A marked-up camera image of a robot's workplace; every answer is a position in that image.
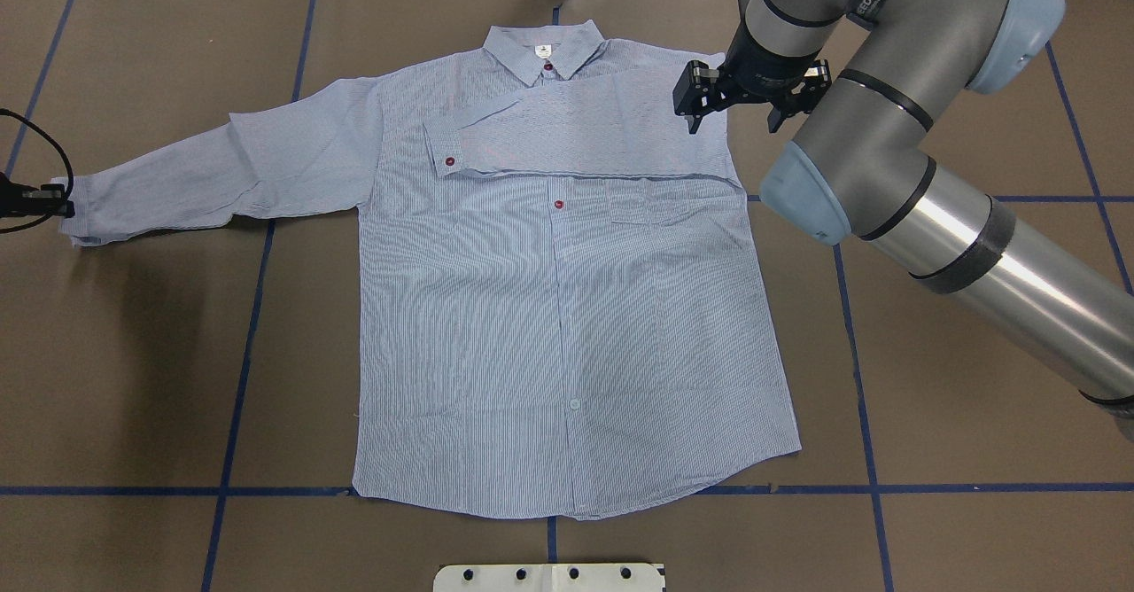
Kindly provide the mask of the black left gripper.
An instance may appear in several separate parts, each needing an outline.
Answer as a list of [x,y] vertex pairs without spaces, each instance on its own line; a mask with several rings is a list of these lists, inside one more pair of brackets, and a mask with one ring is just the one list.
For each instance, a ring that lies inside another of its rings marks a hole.
[[45,184],[32,189],[28,185],[1,180],[1,219],[26,215],[71,219],[74,203],[70,192],[64,184]]

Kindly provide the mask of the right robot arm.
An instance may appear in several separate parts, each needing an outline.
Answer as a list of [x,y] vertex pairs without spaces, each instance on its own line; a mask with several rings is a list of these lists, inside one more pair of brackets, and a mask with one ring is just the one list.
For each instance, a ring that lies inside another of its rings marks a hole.
[[719,66],[672,91],[689,132],[733,105],[805,121],[760,197],[828,245],[856,238],[1065,378],[1131,435],[1131,296],[924,151],[964,92],[995,94],[1052,40],[1065,0],[737,0]]

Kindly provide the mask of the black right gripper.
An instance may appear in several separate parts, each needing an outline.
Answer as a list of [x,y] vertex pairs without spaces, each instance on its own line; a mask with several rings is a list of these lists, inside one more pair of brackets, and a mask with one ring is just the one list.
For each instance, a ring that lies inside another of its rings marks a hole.
[[792,117],[810,115],[831,83],[829,64],[815,52],[786,58],[758,44],[748,29],[737,29],[717,70],[703,60],[685,65],[672,88],[672,111],[689,135],[696,135],[706,115],[733,105],[769,104],[768,132],[777,133]]

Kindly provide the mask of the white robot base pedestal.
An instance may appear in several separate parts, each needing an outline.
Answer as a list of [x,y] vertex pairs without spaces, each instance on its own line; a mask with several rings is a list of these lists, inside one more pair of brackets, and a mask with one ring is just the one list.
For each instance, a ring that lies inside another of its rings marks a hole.
[[451,565],[434,576],[433,591],[667,591],[665,565],[578,563]]

